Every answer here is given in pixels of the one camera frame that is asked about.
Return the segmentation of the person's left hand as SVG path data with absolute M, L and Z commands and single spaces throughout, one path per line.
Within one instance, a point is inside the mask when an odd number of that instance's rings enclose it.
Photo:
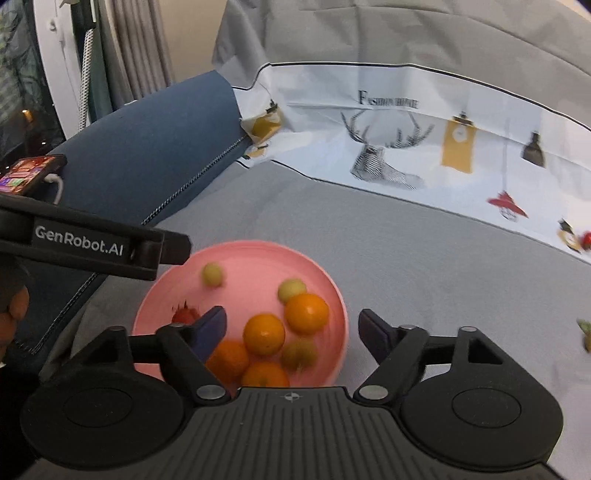
M 15 338 L 18 324 L 24 319 L 29 307 L 29 291 L 23 286 L 11 299 L 8 310 L 0 314 L 0 359 L 6 355 L 8 346 Z

